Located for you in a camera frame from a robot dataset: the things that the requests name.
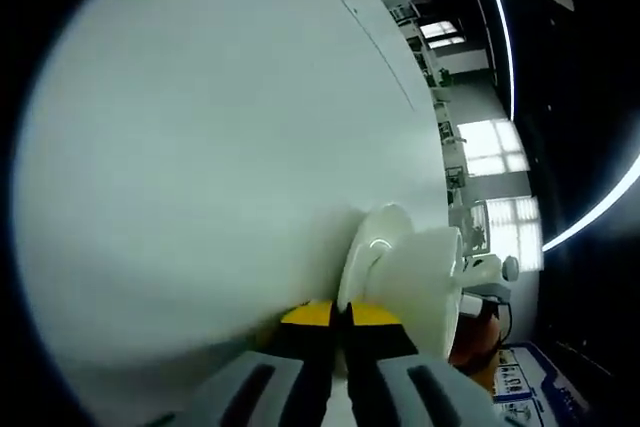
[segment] window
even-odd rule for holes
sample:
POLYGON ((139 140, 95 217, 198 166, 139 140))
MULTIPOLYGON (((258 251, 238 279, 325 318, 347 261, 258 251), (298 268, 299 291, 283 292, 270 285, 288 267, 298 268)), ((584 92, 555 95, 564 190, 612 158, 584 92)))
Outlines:
POLYGON ((422 35, 424 35, 425 39, 431 39, 433 37, 440 37, 441 35, 457 32, 453 24, 446 20, 443 22, 436 22, 435 24, 423 25, 420 27, 420 30, 422 31, 422 35))
POLYGON ((434 40, 433 42, 428 42, 428 44, 430 48, 437 49, 445 45, 460 44, 462 42, 464 42, 464 37, 451 37, 450 39, 434 40))
POLYGON ((520 261, 522 272, 541 270, 542 230, 538 202, 532 197, 487 200, 491 252, 520 261))
POLYGON ((529 170, 518 132, 507 119, 458 126, 470 177, 529 170))

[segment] curved led light strip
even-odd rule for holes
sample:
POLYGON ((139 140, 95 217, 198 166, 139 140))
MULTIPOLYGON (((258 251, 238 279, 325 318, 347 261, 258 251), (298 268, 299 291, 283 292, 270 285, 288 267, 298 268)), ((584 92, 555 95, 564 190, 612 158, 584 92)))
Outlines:
POLYGON ((598 205, 596 205, 587 215, 582 217, 578 222, 573 224, 555 239, 544 244, 542 246, 542 251, 546 252, 547 250, 553 249, 568 238, 576 235, 587 225, 604 214, 613 204, 618 201, 618 199, 620 199, 620 197, 624 195, 627 190, 629 190, 633 183, 638 180, 638 177, 640 177, 640 156, 638 156, 638 158, 635 160, 629 171, 624 174, 624 177, 620 179, 618 185, 616 185, 613 190, 611 190, 611 192, 609 192, 607 196, 600 201, 598 205))
POLYGON ((498 6, 498 13, 500 14, 500 21, 502 22, 502 30, 504 30, 504 42, 507 46, 507 63, 509 64, 509 80, 511 82, 509 90, 509 101, 511 105, 511 120, 515 118, 516 104, 515 104, 515 81, 513 75, 513 57, 511 56, 511 38, 509 37, 509 29, 507 29, 507 18, 504 15, 504 8, 502 7, 502 0, 496 0, 498 6))

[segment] poster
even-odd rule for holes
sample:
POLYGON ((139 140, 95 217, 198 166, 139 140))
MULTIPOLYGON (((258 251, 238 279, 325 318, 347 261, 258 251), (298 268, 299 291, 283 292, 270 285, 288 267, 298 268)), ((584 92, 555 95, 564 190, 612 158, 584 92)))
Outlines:
POLYGON ((506 414, 526 427, 542 427, 533 399, 514 400, 493 405, 497 414, 506 414))
POLYGON ((519 365, 502 365, 494 377, 495 395, 520 395, 531 392, 519 365))
POLYGON ((517 364, 516 356, 513 355, 511 350, 501 350, 498 352, 498 362, 500 365, 517 364))

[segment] white wall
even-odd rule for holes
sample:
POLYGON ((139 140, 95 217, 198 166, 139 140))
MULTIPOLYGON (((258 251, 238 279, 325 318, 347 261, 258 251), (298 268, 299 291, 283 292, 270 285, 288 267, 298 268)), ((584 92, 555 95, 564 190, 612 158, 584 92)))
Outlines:
MULTIPOLYGON (((513 323, 507 342, 524 342, 531 339, 536 324, 539 284, 539 272, 522 272, 518 280, 511 284, 513 323)), ((500 307, 500 325, 506 333, 509 327, 506 307, 500 307)))
POLYGON ((447 108, 453 122, 457 125, 507 118, 488 80, 456 83, 450 90, 451 102, 447 108))
POLYGON ((487 69, 489 67, 487 53, 484 49, 438 55, 438 63, 440 64, 440 67, 447 69, 452 74, 472 72, 475 70, 487 69))
POLYGON ((471 177, 467 189, 476 200, 525 197, 531 195, 529 176, 526 172, 508 172, 500 175, 471 177))
POLYGON ((181 407, 251 329, 334 296, 370 209, 447 223, 430 92, 380 0, 88 0, 13 188, 34 321, 107 425, 181 407))
POLYGON ((404 35, 405 39, 411 39, 420 35, 418 27, 413 22, 401 25, 400 32, 402 32, 402 35, 404 35))

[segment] ceiling light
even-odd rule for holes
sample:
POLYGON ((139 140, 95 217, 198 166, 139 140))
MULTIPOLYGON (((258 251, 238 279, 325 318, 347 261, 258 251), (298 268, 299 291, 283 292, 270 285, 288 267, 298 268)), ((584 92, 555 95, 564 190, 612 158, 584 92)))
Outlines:
POLYGON ((638 158, 635 160, 629 171, 624 174, 624 177, 620 179, 618 185, 616 185, 613 190, 611 190, 611 192, 609 192, 607 196, 600 201, 598 205, 591 209, 591 211, 587 215, 582 217, 578 222, 558 235, 555 239, 544 244, 542 246, 542 251, 546 252, 560 245, 562 242, 569 239, 570 237, 573 237, 591 222, 604 214, 613 204, 618 201, 618 199, 620 199, 620 197, 624 195, 627 190, 629 190, 633 183, 638 180, 638 177, 640 177, 640 156, 638 156, 638 158))
POLYGON ((451 37, 450 39, 434 40, 429 42, 430 49, 437 49, 438 47, 444 47, 445 45, 461 44, 464 42, 463 37, 451 37))
POLYGON ((509 101, 511 107, 511 120, 515 117, 515 80, 513 75, 513 57, 511 56, 511 39, 509 37, 509 30, 507 29, 507 18, 504 15, 504 8, 502 7, 502 0, 496 0, 498 6, 498 13, 500 14, 500 21, 502 22, 502 30, 504 31, 504 42, 507 47, 507 63, 509 66, 509 80, 511 82, 509 91, 509 101))
POLYGON ((433 37, 439 37, 441 35, 457 32, 453 24, 447 20, 423 25, 422 27, 420 27, 420 31, 422 32, 422 35, 424 35, 425 39, 431 39, 433 37))

